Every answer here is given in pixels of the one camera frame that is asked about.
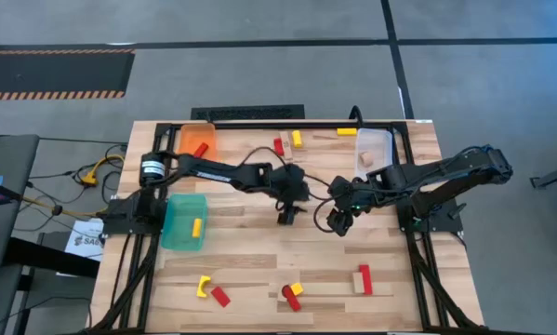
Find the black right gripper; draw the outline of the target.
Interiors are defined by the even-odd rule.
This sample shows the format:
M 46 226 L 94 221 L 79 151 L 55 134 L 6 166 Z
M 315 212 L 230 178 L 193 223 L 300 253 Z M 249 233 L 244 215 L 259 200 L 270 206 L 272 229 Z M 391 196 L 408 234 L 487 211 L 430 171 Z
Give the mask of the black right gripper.
M 333 233 L 345 235 L 353 224 L 350 210 L 369 205 L 369 184 L 360 178 L 348 181 L 336 176 L 328 187 L 328 193 L 334 199 L 335 207 L 346 211 L 332 209 L 326 218 L 327 225 Z

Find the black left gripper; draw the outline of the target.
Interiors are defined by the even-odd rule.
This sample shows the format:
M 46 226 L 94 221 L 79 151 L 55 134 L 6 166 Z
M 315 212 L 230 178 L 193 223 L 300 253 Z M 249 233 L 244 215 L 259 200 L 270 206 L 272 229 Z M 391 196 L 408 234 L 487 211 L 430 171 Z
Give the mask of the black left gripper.
M 272 196 L 283 203 L 308 201 L 310 190 L 304 177 L 305 171 L 298 165 L 287 164 L 277 168 L 271 172 Z M 277 222 L 280 225 L 293 224 L 300 212 L 305 212 L 305 209 L 298 206 L 284 206 L 279 210 Z

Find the red long block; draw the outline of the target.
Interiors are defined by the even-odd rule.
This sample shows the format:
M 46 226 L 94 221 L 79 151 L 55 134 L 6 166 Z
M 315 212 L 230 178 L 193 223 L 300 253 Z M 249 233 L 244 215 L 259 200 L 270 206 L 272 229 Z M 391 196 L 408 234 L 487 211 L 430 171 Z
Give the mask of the red long block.
M 363 289 L 364 295 L 372 295 L 373 294 L 373 285 L 372 285 L 372 277 L 371 277 L 371 270 L 368 264 L 360 264 L 359 271 L 362 276 L 363 282 Z

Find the natural wooden plank with label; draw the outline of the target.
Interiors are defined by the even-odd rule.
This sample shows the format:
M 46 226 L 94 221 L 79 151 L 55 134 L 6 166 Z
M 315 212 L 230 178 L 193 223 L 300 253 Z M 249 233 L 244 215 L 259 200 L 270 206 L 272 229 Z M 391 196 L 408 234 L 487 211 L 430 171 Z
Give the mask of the natural wooden plank with label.
M 292 155 L 291 142 L 288 133 L 286 131 L 281 131 L 280 138 L 281 138 L 283 151 L 284 151 L 284 160 L 291 161 L 293 159 L 293 155 Z

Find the red cylinder block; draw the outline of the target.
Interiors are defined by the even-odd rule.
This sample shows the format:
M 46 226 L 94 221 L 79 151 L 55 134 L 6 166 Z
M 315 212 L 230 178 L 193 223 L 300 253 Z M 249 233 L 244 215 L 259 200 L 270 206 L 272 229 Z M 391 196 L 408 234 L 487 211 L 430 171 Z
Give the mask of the red cylinder block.
M 283 287 L 283 293 L 287 299 L 287 303 L 289 304 L 290 308 L 294 311 L 294 312 L 298 312 L 300 310 L 300 303 L 298 301 L 298 296 L 295 296 L 290 288 L 291 285 L 289 286 L 284 286 Z

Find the clear plastic bin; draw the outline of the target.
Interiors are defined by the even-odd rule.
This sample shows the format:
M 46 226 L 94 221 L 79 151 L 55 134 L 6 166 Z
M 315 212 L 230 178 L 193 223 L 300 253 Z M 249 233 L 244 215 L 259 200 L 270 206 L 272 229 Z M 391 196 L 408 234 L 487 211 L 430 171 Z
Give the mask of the clear plastic bin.
M 355 145 L 355 176 L 366 180 L 366 174 L 392 164 L 392 134 L 387 130 L 360 128 Z M 359 160 L 361 152 L 372 152 L 375 161 L 371 167 L 363 167 Z

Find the red rectangular block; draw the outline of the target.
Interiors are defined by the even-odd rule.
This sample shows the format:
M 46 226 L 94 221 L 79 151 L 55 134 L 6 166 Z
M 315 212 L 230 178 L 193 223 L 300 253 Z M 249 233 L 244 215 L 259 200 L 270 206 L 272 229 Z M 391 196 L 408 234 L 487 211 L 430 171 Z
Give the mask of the red rectangular block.
M 216 286 L 211 290 L 211 294 L 214 297 L 214 299 L 219 303 L 219 305 L 223 308 L 225 308 L 230 302 L 231 299 L 229 298 L 229 296 L 226 294 L 226 292 L 223 290 L 222 287 Z

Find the black perforated floor mat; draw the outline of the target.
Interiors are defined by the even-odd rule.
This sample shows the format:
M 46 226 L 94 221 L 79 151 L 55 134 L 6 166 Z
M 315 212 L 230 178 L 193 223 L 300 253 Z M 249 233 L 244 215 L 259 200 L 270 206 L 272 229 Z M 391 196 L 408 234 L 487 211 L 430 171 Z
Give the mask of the black perforated floor mat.
M 305 107 L 303 104 L 197 107 L 191 110 L 191 120 L 204 120 L 208 122 L 305 118 Z

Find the green translucent plastic bin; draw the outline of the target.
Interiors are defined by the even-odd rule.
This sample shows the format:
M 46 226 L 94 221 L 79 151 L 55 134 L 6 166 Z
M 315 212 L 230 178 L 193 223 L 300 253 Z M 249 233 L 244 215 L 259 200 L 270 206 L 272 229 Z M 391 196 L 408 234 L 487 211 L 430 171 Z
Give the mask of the green translucent plastic bin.
M 193 221 L 203 221 L 201 236 L 192 237 Z M 172 194 L 168 198 L 161 247 L 172 251 L 199 251 L 206 236 L 207 200 L 203 194 Z

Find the orange translucent plastic bin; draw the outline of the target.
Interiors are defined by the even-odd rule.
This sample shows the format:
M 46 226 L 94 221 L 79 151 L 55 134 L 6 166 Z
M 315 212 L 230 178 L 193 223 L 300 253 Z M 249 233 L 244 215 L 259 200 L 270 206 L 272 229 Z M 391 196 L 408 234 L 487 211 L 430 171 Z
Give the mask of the orange translucent plastic bin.
M 179 148 L 177 154 L 191 154 L 205 142 L 209 148 L 202 157 L 211 161 L 218 158 L 216 128 L 211 123 L 183 125 L 179 130 Z

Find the white printed paper sheet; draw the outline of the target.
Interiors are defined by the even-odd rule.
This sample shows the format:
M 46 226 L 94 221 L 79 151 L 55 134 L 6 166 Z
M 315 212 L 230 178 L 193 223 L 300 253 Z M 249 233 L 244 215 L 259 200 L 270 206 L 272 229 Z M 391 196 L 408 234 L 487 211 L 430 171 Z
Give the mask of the white printed paper sheet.
M 102 230 L 101 219 L 76 221 L 68 238 L 65 252 L 93 261 L 101 261 L 103 255 L 103 243 L 100 241 Z

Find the black desk beam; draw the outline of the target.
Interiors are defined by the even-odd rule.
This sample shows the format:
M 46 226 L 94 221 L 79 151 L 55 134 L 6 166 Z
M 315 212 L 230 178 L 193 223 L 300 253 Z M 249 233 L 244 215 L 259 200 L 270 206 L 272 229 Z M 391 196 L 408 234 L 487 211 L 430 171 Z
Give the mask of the black desk beam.
M 99 272 L 98 261 L 38 245 L 17 237 L 9 239 L 3 257 L 3 264 L 19 264 L 90 278 L 96 278 Z

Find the black hazard-striped floor mat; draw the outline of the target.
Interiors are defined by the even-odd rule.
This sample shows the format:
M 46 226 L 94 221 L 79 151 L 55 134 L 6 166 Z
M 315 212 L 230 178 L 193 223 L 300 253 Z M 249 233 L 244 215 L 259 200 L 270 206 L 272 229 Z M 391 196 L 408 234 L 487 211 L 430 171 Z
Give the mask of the black hazard-striped floor mat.
M 133 49 L 0 50 L 0 101 L 120 99 Z

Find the grey desk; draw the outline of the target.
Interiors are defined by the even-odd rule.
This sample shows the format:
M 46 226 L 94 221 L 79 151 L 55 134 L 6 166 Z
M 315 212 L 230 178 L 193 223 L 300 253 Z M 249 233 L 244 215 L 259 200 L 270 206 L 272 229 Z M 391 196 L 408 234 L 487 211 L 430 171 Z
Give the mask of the grey desk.
M 38 142 L 37 135 L 0 136 L 2 186 L 18 194 L 24 193 L 26 182 L 33 168 Z M 0 266 L 19 208 L 19 201 L 0 205 Z

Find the black aluminium table frame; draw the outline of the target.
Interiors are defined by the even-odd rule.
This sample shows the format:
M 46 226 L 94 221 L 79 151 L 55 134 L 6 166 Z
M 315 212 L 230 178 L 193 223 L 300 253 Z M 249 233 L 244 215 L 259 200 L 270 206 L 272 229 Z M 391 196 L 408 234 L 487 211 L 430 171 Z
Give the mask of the black aluminium table frame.
M 250 150 L 272 145 L 282 131 L 298 129 L 303 147 L 293 151 L 295 163 L 326 182 L 336 175 L 352 178 L 355 140 L 338 136 L 336 129 L 355 125 L 329 121 L 334 120 L 239 126 L 238 121 L 218 122 L 218 158 L 238 164 Z M 152 149 L 157 123 L 134 123 L 118 191 L 121 197 L 138 189 L 140 157 Z M 276 224 L 274 202 L 263 194 L 242 194 L 223 183 L 189 178 L 169 191 L 206 194 L 206 238 L 195 252 L 159 249 L 147 321 L 135 333 L 422 330 L 406 238 L 398 229 L 394 206 L 356 218 L 346 237 L 339 237 L 313 225 L 312 212 L 319 203 L 315 199 L 304 205 L 309 212 L 299 213 L 293 226 L 284 227 Z M 97 326 L 104 324 L 110 308 L 125 239 L 113 236 L 106 242 L 91 304 L 94 319 L 101 321 L 94 321 L 96 329 L 82 335 L 111 334 L 104 325 Z M 442 284 L 467 318 L 482 325 L 465 248 L 447 233 L 433 232 L 431 240 Z M 361 264 L 372 272 L 373 295 L 353 291 L 352 273 Z M 226 307 L 213 297 L 196 297 L 201 275 L 211 276 L 208 290 L 220 286 L 226 292 L 231 300 Z M 304 291 L 298 297 L 300 310 L 293 312 L 277 294 L 296 282 Z M 127 334 L 122 327 L 115 321 L 111 330 L 114 335 Z

